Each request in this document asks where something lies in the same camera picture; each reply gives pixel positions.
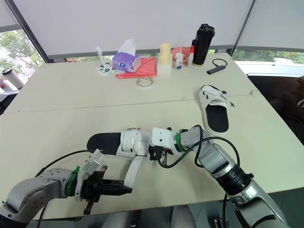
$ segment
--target black thermos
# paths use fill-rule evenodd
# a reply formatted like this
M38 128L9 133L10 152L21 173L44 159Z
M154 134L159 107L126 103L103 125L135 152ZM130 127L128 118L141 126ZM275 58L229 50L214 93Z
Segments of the black thermos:
M208 24L202 24L196 32L194 43L193 65L200 67L204 64L209 46L214 37L214 28Z

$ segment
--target white roller blind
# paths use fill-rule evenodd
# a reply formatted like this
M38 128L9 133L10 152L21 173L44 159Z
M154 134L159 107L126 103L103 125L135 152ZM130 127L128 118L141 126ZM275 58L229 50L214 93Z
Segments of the white roller blind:
M190 46L202 23L211 45L234 45L252 0L14 0L47 53L115 51L134 36L137 49Z
M257 0L238 46L304 49L304 0Z
M11 15L5 3L0 0L0 32L6 32L20 28L21 26L15 20L14 16Z

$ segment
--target window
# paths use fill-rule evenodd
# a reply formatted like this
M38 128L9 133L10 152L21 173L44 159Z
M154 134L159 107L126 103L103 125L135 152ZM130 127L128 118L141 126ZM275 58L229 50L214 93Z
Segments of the window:
M12 68L21 79L29 78L44 63L23 30L0 33L0 71Z
M304 64L304 53L288 51L243 51L235 50L235 61L278 62L285 64Z
M215 50L209 50L208 54L215 53ZM148 58L148 57L156 57L158 58L159 53L144 53L144 54L139 54L140 57L142 58ZM111 61L113 56L103 56L105 61ZM92 56L92 57L71 57L71 58L66 58L67 61L75 61L75 62L86 62L86 61L99 61L100 58L98 56Z
M249 76L300 77L304 75L304 53L300 52L235 50L232 58Z

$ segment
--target white tabletop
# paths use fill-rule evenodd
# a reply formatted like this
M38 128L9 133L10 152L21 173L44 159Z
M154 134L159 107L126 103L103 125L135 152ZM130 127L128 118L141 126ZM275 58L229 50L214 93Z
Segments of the white tabletop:
M266 192L304 187L304 147L261 94L230 97L229 131L225 138L238 149L241 167L252 172ZM86 148L96 133L120 132L129 127L174 131L202 124L198 100L133 104L0 116L0 199L19 181L32 178L59 156ZM233 150L218 142L235 158ZM87 154L62 160L56 167L74 169ZM175 156L169 157L171 163ZM130 161L106 158L105 178L123 180ZM223 199L224 191L190 153L172 169L142 164L132 194L102 196L92 214L190 204ZM82 216L85 202L74 198L52 200L44 218Z
M222 58L226 69L208 75L212 60ZM100 62L43 64L22 88L6 113L57 110L84 107L143 104L198 98L198 89L213 85L228 96L259 93L231 57L226 53L208 54L203 67L172 70L170 77L156 77L155 85L143 92L136 78L118 79L114 74L101 76Z

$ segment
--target red cloth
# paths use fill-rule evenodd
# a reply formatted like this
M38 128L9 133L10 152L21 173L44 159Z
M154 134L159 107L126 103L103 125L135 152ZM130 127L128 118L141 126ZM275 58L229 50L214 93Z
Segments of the red cloth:
M156 76L156 58L141 58L141 66L135 73L125 72L124 74L117 74L118 78L134 78L134 77L155 77Z

